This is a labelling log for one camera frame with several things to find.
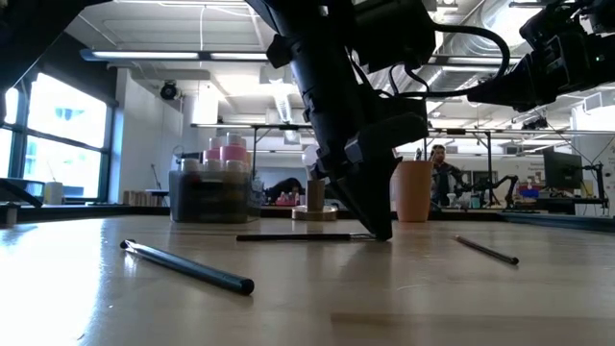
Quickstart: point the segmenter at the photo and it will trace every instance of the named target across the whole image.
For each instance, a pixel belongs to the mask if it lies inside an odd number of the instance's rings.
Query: pink lid
[[[220,160],[220,149],[209,149],[205,151],[206,160]]]
[[[228,160],[237,160],[237,161],[245,161],[246,160],[246,148],[236,146],[236,145],[227,145],[220,148],[220,160],[228,161]]]

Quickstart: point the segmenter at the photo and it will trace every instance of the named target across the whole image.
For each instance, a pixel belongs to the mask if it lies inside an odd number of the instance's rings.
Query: man
[[[430,160],[433,162],[431,176],[431,200],[441,207],[448,207],[451,204],[447,194],[455,192],[455,186],[465,186],[459,168],[448,164],[446,159],[446,148],[444,145],[436,144],[431,147]]]
[[[265,191],[267,198],[274,203],[278,200],[278,197],[280,197],[282,193],[292,193],[294,195],[296,193],[305,194],[306,191],[301,186],[301,182],[299,182],[296,178],[282,180]]]

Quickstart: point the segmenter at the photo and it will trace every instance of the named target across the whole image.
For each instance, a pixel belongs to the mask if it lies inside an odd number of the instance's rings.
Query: orange cup
[[[402,161],[394,176],[395,205],[400,222],[426,222],[431,204],[431,161]]]

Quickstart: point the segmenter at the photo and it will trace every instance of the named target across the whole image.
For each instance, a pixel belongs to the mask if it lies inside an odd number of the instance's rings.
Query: wooden table
[[[130,216],[0,231],[0,345],[613,345],[615,237],[505,223],[395,225],[386,243],[235,243],[356,221],[172,225]],[[519,269],[451,240],[517,256]],[[118,247],[252,278],[243,297]]]

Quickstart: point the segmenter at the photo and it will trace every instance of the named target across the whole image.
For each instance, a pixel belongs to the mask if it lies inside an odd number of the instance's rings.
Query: security camera
[[[176,81],[165,81],[160,89],[162,100],[173,101],[182,97],[182,91],[177,87]]]

